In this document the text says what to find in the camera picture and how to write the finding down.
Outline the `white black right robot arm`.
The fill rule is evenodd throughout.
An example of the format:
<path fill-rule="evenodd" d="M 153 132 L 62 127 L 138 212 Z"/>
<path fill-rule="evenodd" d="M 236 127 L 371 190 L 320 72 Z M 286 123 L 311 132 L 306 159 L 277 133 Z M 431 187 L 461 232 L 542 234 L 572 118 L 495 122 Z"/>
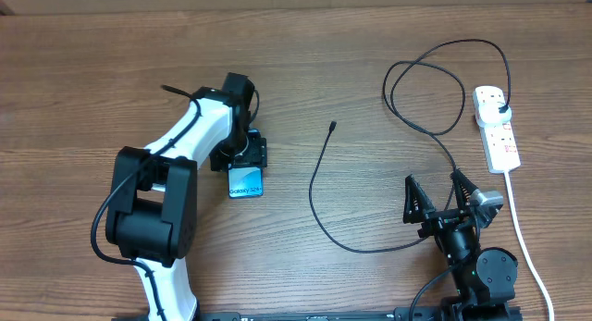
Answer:
<path fill-rule="evenodd" d="M 515 298 L 517 258 L 509 251 L 480 245 L 487 228 L 504 204 L 498 191 L 481 191 L 460 170 L 450 174 L 457 206 L 437 210 L 415 178 L 405 179 L 403 222 L 419 224 L 421 239 L 432 237 L 448 268 L 419 290 L 408 308 L 397 308 L 398 320 L 521 320 Z M 457 294 L 438 306 L 419 307 L 423 294 L 446 276 L 452 276 Z"/>

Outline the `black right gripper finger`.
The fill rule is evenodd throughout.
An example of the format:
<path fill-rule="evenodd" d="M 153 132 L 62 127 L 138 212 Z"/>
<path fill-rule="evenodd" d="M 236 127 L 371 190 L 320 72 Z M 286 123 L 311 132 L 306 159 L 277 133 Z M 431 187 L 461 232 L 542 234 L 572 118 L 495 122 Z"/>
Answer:
<path fill-rule="evenodd" d="M 474 183 L 469 180 L 460 169 L 454 169 L 450 174 L 453 189 L 459 209 L 467 209 L 471 203 L 471 195 L 477 189 Z"/>
<path fill-rule="evenodd" d="M 435 211 L 435 206 L 413 175 L 405 178 L 404 217 L 426 217 Z"/>

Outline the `Galaxy S24 smartphone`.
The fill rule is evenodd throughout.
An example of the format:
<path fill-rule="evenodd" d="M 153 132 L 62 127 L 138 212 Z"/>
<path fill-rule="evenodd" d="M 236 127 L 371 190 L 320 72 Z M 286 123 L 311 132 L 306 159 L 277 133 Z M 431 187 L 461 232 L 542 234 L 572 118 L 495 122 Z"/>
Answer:
<path fill-rule="evenodd" d="M 228 171 L 230 198 L 260 197 L 264 193 L 263 173 L 259 167 L 231 168 Z"/>

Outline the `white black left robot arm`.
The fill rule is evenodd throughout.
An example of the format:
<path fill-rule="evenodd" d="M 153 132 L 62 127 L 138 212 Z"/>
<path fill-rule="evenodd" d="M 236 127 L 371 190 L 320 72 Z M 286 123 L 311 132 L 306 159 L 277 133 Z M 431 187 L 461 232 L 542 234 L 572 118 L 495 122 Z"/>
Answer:
<path fill-rule="evenodd" d="M 117 153 L 110 192 L 91 226 L 95 255 L 140 276 L 149 304 L 144 320 L 200 317 L 186 257 L 197 230 L 203 164 L 227 176 L 231 199 L 264 193 L 267 145 L 253 127 L 260 104 L 254 83 L 229 73 L 220 89 L 186 96 L 188 109 L 168 132 Z"/>

